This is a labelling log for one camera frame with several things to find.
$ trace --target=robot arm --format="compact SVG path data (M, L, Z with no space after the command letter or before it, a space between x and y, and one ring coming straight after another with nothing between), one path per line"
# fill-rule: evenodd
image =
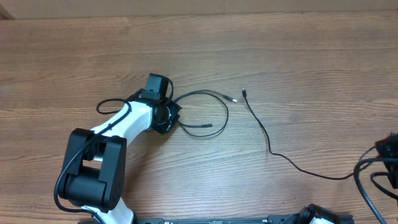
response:
M123 108L107 122L91 130L78 128L71 133L63 170L68 163L71 164L56 189L61 198L77 207L94 211L106 224L133 222L134 214L121 198L126 148L143 130L153 128L164 134L177 122L181 107L165 96L169 82L168 78L150 74L146 89L137 96L129 97ZM121 122L103 132L122 116L125 117ZM79 154L78 151L94 136L95 141ZM83 160L93 159L101 162L101 169L83 165Z

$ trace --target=wooden table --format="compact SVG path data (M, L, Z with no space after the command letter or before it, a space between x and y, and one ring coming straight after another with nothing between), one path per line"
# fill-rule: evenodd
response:
M106 121L97 102L129 96L153 72L174 81L175 96L204 88L240 100L215 138L176 127L134 140L123 198L141 218L263 217L315 203L375 223L352 178L320 179L270 155L241 89L275 152L312 172L349 174L398 127L397 20L389 11L0 21L0 222L87 219L52 198L68 136ZM180 104L186 123L223 123L210 97ZM396 202L369 181L377 170L362 173L364 187L395 223Z

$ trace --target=cable connector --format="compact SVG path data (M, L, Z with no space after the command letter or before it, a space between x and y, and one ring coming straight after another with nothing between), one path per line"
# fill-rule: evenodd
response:
M232 101L232 102L234 102L234 103L238 102L238 101L235 100L234 98L232 98L232 97L230 97L230 96L227 96L227 95L223 95L223 98L226 99L226 100Z
M245 98L245 99L246 99L246 97L248 96L248 94L246 93L246 89L245 89L245 88L242 89L242 96L243 96L243 98Z
M210 128L210 127L213 127L213 126L214 126L214 124L203 124L200 127L201 128Z

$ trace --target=black cable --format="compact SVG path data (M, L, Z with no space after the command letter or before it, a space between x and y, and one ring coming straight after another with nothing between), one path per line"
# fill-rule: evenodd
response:
M85 149L90 146L91 144L93 144L98 138L101 137L101 135L107 131L109 131L110 129L112 129L115 125L117 125L119 122L121 122L130 112L131 112L131 105L127 100L124 99L118 99L118 98L114 98L114 99L107 99L107 100L103 100L101 101L98 105L102 105L105 102L109 102L109 101L122 101L125 104L127 104L128 109L127 111L120 117L118 118L115 122L108 124L108 126L106 128L104 128L103 130L101 130L100 132L96 133L90 140L88 140L86 142L86 144L81 147L76 154L70 159L69 163L65 166L65 168L62 170L61 174L59 175L58 179L57 179L57 183L55 184L54 187L54 202L57 205L57 207L64 211L64 212L72 212L72 213L89 213L91 214L93 217L95 217L101 224L104 223L104 221L102 220L102 218L94 211L91 210L85 210L85 209L71 209L71 208L66 208L64 206L61 205L59 198L58 198L58 189L59 189L59 185L60 185L60 181L62 178L65 177L67 170L69 169L69 167L71 166L72 162L81 154L85 151Z
M247 99L247 93L246 93L246 90L245 90L245 89L242 90L242 95L243 95L244 100L246 101L246 104L247 104L247 106L248 106L248 108L249 108L249 111L250 111L251 114L254 116L254 118L257 120L257 122L259 123L261 129L262 129L262 130L264 131L264 133L266 134L266 139L267 139L267 145L268 145L268 151L269 151L269 153L271 153L271 154L274 155L274 156L283 157L284 159L286 159L287 161L289 161L289 162L290 162L296 169L298 169L300 172L304 172L304 173L306 173L306 174L314 175L315 177L321 177L321 178L328 179L328 180L345 180L345 179L347 179L347 178L349 178L349 177L351 177L351 176L353 175L353 173L350 173L350 174L348 174L348 175L346 175L346 176L344 176L344 177L327 177L327 176L324 176L324 175L316 174L316 173L309 172L309 171L306 171L306 170L303 170L303 169L299 168L293 161L291 161L291 160L290 160L288 157L286 157L285 155L272 152L272 150L271 150L271 142L270 142L270 140L269 140L268 132L267 132L266 128L264 127L264 125L261 123L260 119L256 116L256 114L255 114L255 113L253 112L253 110L251 109L251 107L250 107L250 105L249 105L249 102L248 102L248 99ZM361 156L361 158L364 157L364 156L365 156L370 150L372 150L373 148L374 148L374 146L371 147L370 149L368 149L368 150ZM364 166L361 170L366 169L368 166L370 166L370 163L367 164L366 166Z
M123 102L129 102L129 101L136 100L138 98L138 96L142 93L143 90L144 90L143 88L139 89L133 95L127 97ZM102 111L100 111L100 107L102 106L102 104L107 103L107 102L111 102L111 101L120 101L120 99L119 98L111 98L111 99L106 99L106 100L103 100L103 101L99 102L97 104L96 109L95 109L97 111L97 113L99 113L99 114L114 114L114 113L119 112L120 110L110 111L110 112L102 112Z
M361 156L358 160L359 160L359 161L363 160L363 158L364 158L370 151L372 151L374 148L375 148L375 146L372 147L372 148L370 148L370 149L368 149L368 150L366 150L366 152L364 152L364 153L362 154L362 156Z
M194 125L192 125L192 124L184 124L184 123L178 121L178 124L181 126L181 128L182 128L187 134L189 134L189 135L191 135L191 136L193 136L193 137L208 137L208 136L213 136L213 135L215 135L215 134L219 134L219 133L221 133L221 132L225 129L225 127L226 127L226 125L227 125L227 123L228 123L228 119L229 119L229 109L228 109L228 106L224 103L224 101L223 101L220 97L216 96L216 94L222 96L222 97L223 97L224 99L226 99L226 100L229 100L229 101L232 101L232 102L237 102L237 100L235 100L234 98L232 98L232 97L230 97L230 96L227 96L227 95L224 95L224 94L222 94L222 93L219 93L219 92L217 92L217 91L213 91L213 90L196 90L196 91L191 91L191 92L189 92L189 93L186 93L186 94L184 94L184 95L179 96L178 98L176 98L176 99L174 100L174 102L176 103L176 102L178 102L179 100L181 100L182 98L185 98L185 97L188 97L188 96L192 96L192 95L209 95L209 96L212 96L212 97L216 98L216 99L225 107L225 110L226 110L226 119L225 119L224 125L223 125L219 130L217 130L217 131L215 131L215 132L213 132L213 133L210 133L210 134L204 134L204 135L192 134L192 133L190 133L190 132L187 130L187 128L209 128L209 127L212 127L213 124L199 124L199 125L194 124Z
M372 183L383 193L385 193L386 195L392 197L395 200L398 200L398 195L392 193L391 191L385 189L384 187L382 187L379 183L377 183L374 178L378 177L378 176L388 176L389 173L388 172L375 172L373 174L371 174L371 181Z
M369 164L372 162L398 162L398 159L394 159L394 158L372 158L372 159L364 159L362 161L359 161L357 163L357 165L354 168L354 180L355 180L355 184L359 190L359 192L361 193L363 199L365 199L365 202L367 203L367 205L369 205L369 208L372 210L372 212L374 213L374 215L376 216L376 218L379 220L380 223L382 224L386 224L386 221L383 219L383 217L381 216L381 214L379 213L379 211L375 208L374 204L372 203L372 201L370 200L369 196L367 195L367 193L365 192L361 181L359 179L359 172L361 171L361 166L363 164Z

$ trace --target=wood grain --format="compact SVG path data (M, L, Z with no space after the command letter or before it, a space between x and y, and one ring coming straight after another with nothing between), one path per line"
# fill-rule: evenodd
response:
M0 0L9 19L396 10L397 0Z
M140 217L263 217L315 203L376 223L352 178L312 177L266 152L241 89L275 152L312 172L348 174L398 126L397 19L397 12L324 12L1 21L0 222L87 218L52 200L68 136L106 121L97 102L129 96L154 72L174 81L176 96L206 88L240 101L228 103L230 121L215 138L176 127L134 140L123 198ZM223 122L209 97L180 104L186 123ZM376 170L384 168L363 172L364 186L395 223L396 202L368 180Z

